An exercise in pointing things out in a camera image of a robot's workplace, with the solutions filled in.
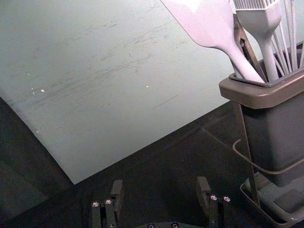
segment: brush bristles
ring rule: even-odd
[[[249,10],[249,9],[265,9],[279,0],[234,0],[236,9]]]

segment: spatula handle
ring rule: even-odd
[[[245,79],[264,83],[262,78],[258,75],[258,73],[251,66],[251,64],[243,56],[242,52],[238,49],[235,43],[229,45],[229,47],[227,48],[228,49],[223,51],[229,56],[230,60],[237,67],[237,69]]]

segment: utensil holder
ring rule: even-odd
[[[231,75],[219,84],[221,95],[241,105],[252,160],[279,171],[304,158],[304,69],[271,83]],[[265,174],[277,186],[304,175],[304,165],[282,174]]]

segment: white spatula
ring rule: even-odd
[[[264,82],[238,49],[228,0],[161,0],[194,42],[225,52],[241,75]]]

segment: tongs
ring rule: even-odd
[[[256,72],[260,75],[260,77],[264,80],[264,82],[268,82],[268,79],[266,78],[258,60],[253,52],[253,49],[249,43],[248,37],[241,26],[241,24],[238,21],[238,17],[236,14],[233,14],[233,20],[234,20],[234,39],[236,41],[236,44],[240,51],[244,54],[245,58],[249,61],[249,63],[252,65],[252,67],[256,70]],[[243,76],[240,74],[236,66],[232,63],[233,69],[236,73],[236,76],[239,78],[243,78]]]

